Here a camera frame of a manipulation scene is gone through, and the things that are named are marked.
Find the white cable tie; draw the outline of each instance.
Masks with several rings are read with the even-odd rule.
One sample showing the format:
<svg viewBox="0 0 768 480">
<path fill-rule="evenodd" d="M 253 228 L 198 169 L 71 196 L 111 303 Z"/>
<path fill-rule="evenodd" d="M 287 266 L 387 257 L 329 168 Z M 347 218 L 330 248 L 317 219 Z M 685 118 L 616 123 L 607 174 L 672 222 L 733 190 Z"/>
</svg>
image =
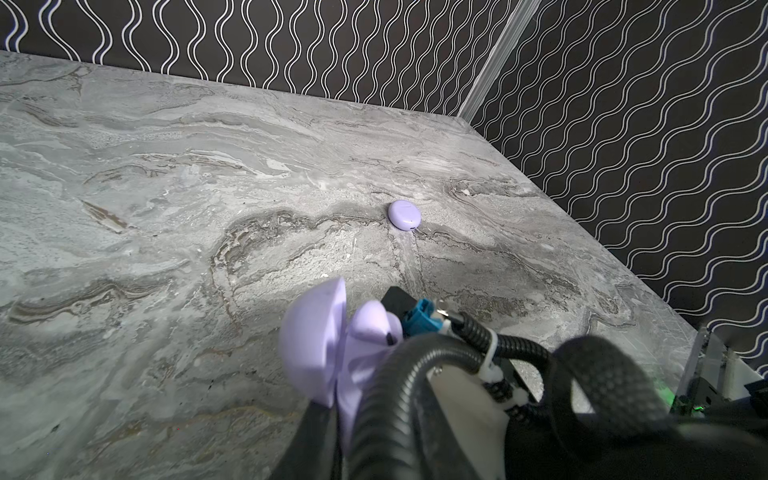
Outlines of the white cable tie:
<svg viewBox="0 0 768 480">
<path fill-rule="evenodd" d="M 445 319 L 442 321 L 442 326 L 438 332 L 440 335 L 453 336 L 451 330 L 451 320 Z"/>
<path fill-rule="evenodd" d="M 497 383 L 504 379 L 504 372 L 502 372 L 502 369 L 493 363 L 493 357 L 496 355 L 496 347 L 498 347 L 498 335 L 493 330 L 489 328 L 486 329 L 491 333 L 491 345 L 488 346 L 488 352 L 485 353 L 485 358 L 477 372 L 477 377 L 485 383 Z"/>
</svg>

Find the patterned wall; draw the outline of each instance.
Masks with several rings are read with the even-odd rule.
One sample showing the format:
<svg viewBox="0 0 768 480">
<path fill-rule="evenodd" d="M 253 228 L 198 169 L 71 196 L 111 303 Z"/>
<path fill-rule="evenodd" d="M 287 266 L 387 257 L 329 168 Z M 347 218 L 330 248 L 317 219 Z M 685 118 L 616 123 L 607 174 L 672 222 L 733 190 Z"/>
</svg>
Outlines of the patterned wall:
<svg viewBox="0 0 768 480">
<path fill-rule="evenodd" d="M 768 374 L 768 3 L 544 0 L 473 126 Z"/>
<path fill-rule="evenodd" d="M 2 47 L 454 114 L 517 0 L 0 0 Z"/>
</svg>

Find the black cable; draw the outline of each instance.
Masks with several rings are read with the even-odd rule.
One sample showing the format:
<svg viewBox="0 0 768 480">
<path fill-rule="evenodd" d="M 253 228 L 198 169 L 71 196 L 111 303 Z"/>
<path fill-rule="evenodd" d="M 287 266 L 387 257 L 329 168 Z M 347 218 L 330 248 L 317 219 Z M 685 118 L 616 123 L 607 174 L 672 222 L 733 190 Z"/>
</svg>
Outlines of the black cable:
<svg viewBox="0 0 768 480">
<path fill-rule="evenodd" d="M 459 317 L 450 316 L 453 333 L 480 352 L 487 352 L 491 345 L 491 333 L 480 322 L 467 313 L 461 312 Z M 551 367 L 552 357 L 546 348 L 538 343 L 519 336 L 498 335 L 496 357 L 516 359 L 531 363 L 544 379 Z M 496 402 L 502 403 L 511 398 L 512 386 L 509 381 L 486 384 L 485 389 Z M 512 406 L 507 410 L 510 418 L 523 423 L 533 422 L 544 425 L 549 422 L 545 401 L 528 403 L 524 406 Z"/>
<path fill-rule="evenodd" d="M 339 412 L 310 402 L 270 480 L 336 480 L 341 476 Z"/>
<path fill-rule="evenodd" d="M 476 349 L 437 333 L 412 337 L 392 351 L 362 395 L 352 435 L 349 478 L 424 478 L 415 422 L 427 372 L 437 365 L 453 365 L 475 373 L 482 360 L 483 354 Z M 469 471 L 462 470 L 469 465 L 465 458 L 456 458 L 455 465 L 455 478 L 471 478 L 471 466 Z"/>
<path fill-rule="evenodd" d="M 670 435 L 667 407 L 654 384 L 614 344 L 601 337 L 582 336 L 563 343 L 552 356 L 554 362 L 544 383 L 551 425 L 573 456 L 591 460 L 608 445 L 625 446 Z M 590 428 L 573 411 L 573 380 L 594 410 L 596 421 Z"/>
</svg>

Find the grey marble countertop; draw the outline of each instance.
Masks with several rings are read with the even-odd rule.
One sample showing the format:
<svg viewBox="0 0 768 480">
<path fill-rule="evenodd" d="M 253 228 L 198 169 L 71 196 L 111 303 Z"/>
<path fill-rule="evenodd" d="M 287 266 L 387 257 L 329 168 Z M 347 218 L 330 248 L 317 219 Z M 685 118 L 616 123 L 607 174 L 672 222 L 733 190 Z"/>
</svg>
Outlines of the grey marble countertop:
<svg viewBox="0 0 768 480">
<path fill-rule="evenodd" d="M 0 477 L 267 476 L 305 405 L 280 319 L 333 276 L 349 311 L 399 285 L 677 385 L 694 330 L 464 121 L 0 64 Z"/>
</svg>

